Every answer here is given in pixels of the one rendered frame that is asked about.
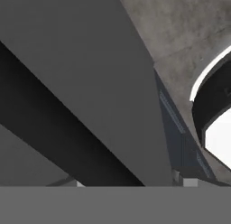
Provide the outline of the navy cupboard door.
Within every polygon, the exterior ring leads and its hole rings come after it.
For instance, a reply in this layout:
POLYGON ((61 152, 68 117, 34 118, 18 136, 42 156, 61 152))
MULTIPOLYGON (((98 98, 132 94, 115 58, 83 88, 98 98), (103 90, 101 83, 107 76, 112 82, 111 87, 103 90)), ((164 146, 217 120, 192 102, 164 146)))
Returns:
POLYGON ((194 141, 193 137, 188 133, 183 134, 182 136, 182 166, 183 167, 198 167, 202 169, 197 161, 196 152, 198 151, 203 162, 207 166, 210 172, 210 176, 215 178, 215 174, 212 172, 206 158, 199 149, 197 143, 194 141))

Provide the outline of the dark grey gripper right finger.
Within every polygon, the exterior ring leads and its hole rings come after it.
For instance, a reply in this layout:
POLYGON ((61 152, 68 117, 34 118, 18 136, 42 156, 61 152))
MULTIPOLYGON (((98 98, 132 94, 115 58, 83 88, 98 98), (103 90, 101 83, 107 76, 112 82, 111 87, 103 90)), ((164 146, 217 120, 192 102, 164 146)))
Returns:
POLYGON ((198 167, 178 167, 171 169, 172 181, 182 187, 229 187, 228 183, 218 181, 198 167))

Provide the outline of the white and black round thing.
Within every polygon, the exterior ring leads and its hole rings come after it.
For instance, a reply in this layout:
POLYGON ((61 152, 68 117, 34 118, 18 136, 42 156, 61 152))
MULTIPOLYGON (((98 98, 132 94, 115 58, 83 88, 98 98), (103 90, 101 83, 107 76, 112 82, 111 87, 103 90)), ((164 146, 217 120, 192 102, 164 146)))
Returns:
POLYGON ((189 101, 201 146, 231 172, 231 43, 204 63, 189 101))

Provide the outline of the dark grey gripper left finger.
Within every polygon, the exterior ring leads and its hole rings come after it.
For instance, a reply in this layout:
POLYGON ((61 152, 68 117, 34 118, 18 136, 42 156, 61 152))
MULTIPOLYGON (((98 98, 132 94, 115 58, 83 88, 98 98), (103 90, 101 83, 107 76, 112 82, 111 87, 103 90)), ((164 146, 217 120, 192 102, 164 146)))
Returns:
POLYGON ((50 187, 59 187, 59 186, 69 186, 69 187, 83 187, 83 184, 74 179, 71 176, 68 176, 64 179, 52 182, 50 187))

